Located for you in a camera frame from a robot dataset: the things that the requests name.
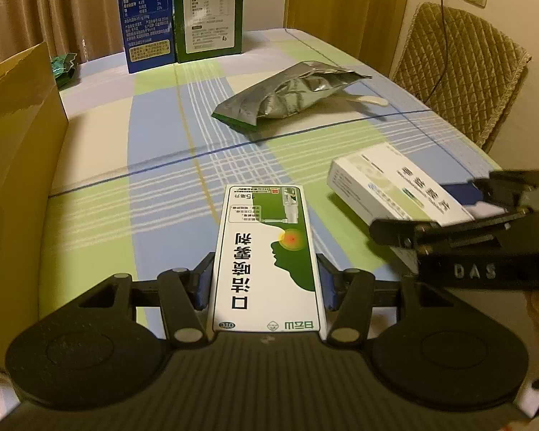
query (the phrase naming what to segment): satin curtain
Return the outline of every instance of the satin curtain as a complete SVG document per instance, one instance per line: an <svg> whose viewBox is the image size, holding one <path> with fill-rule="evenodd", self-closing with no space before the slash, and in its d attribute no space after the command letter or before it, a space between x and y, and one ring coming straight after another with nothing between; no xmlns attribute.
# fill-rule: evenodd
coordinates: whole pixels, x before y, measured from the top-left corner
<svg viewBox="0 0 539 431"><path fill-rule="evenodd" d="M118 0L0 0L0 62L42 41L80 62L122 51Z"/></svg>

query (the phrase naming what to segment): brown box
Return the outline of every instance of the brown box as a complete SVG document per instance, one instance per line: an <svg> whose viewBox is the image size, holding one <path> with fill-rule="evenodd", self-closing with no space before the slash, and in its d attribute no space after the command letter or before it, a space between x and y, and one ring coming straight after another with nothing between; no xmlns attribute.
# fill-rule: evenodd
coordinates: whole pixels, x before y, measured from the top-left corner
<svg viewBox="0 0 539 431"><path fill-rule="evenodd" d="M0 370L38 320L42 227L67 126L45 43L0 63Z"/></svg>

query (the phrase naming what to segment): silver foil bag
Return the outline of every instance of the silver foil bag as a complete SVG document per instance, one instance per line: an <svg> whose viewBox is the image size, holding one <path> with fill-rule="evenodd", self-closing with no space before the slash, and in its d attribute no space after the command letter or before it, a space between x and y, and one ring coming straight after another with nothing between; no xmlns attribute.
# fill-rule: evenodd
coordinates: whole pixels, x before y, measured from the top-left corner
<svg viewBox="0 0 539 431"><path fill-rule="evenodd" d="M257 128L258 118L280 119L371 76L319 61L302 61L219 104L212 116L225 123Z"/></svg>

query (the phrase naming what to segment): plaid tablecloth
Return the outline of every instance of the plaid tablecloth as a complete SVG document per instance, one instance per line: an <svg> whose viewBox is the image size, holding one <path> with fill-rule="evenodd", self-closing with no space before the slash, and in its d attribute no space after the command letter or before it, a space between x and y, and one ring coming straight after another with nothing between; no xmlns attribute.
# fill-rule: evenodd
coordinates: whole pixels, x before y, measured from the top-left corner
<svg viewBox="0 0 539 431"><path fill-rule="evenodd" d="M243 135L211 117L218 103L297 62L373 76L347 89L388 107L331 97ZM315 37L244 34L244 53L128 74L123 53L81 66L62 99L70 120L47 207L40 304L46 315L113 273L154 279L193 267L216 245L224 186L305 187L316 250L340 268L397 274L388 248L326 185L331 160L391 142L440 183L486 176L495 163L388 78ZM156 309L145 322L163 335ZM1 393L0 412L12 404Z"/></svg>

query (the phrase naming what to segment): blue carton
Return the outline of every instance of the blue carton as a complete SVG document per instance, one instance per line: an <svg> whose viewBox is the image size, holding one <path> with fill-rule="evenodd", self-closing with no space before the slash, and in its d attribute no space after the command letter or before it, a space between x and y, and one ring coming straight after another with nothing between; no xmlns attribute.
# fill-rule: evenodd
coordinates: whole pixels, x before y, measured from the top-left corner
<svg viewBox="0 0 539 431"><path fill-rule="evenodd" d="M176 61L172 0L118 0L128 71Z"/></svg>

